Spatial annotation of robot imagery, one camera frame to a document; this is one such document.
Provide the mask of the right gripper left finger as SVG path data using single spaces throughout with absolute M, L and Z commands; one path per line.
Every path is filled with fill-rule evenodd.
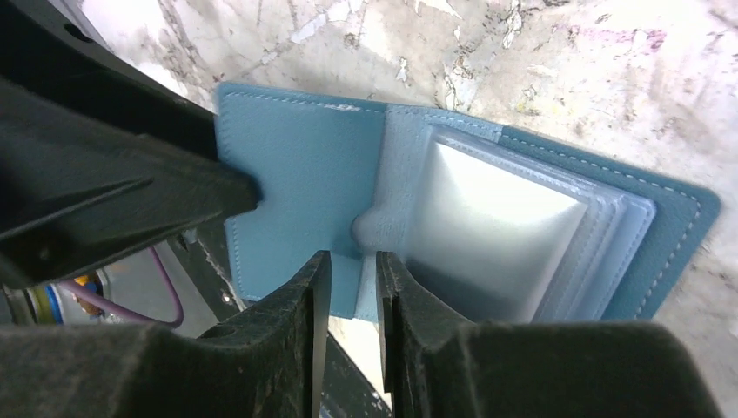
M 332 263 L 197 339 L 159 325 L 3 327 L 4 417 L 316 417 Z

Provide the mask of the blue leather card holder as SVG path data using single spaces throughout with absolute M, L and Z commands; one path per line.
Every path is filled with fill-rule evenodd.
M 217 104 L 220 159 L 261 191 L 225 224 L 250 301 L 327 250 L 332 314 L 376 321 L 383 251 L 469 320 L 650 319 L 721 210 L 709 189 L 453 111 L 234 83 Z

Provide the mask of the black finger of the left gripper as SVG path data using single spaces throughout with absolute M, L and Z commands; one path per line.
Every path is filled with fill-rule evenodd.
M 253 210 L 256 182 L 1 83 L 1 281 L 70 280 Z

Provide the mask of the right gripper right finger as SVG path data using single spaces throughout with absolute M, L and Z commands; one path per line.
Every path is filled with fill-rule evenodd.
M 647 321 L 473 322 L 376 255 L 384 390 L 397 417 L 718 417 L 691 355 Z

